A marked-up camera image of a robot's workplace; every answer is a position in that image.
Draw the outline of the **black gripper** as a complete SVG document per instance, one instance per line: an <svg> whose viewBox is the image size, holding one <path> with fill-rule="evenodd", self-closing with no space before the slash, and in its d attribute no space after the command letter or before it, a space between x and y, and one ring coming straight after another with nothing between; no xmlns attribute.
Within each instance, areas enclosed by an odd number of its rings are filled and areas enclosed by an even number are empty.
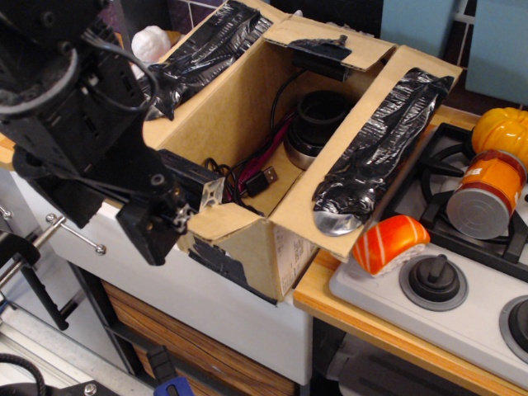
<svg viewBox="0 0 528 396"><path fill-rule="evenodd" d="M16 172L79 227L104 200L120 202L126 236L162 266L188 220L223 203L225 178L149 148L149 106L102 20L2 19L1 131L15 144Z"/></svg>

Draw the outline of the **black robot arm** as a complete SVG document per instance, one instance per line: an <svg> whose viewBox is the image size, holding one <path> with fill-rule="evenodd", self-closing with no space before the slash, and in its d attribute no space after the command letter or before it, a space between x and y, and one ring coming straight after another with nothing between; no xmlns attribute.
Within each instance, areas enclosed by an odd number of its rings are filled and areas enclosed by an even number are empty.
<svg viewBox="0 0 528 396"><path fill-rule="evenodd" d="M1 131L17 174L84 227L104 200L146 262L161 266L195 213L143 137L153 98L101 18L105 1L1 4Z"/></svg>

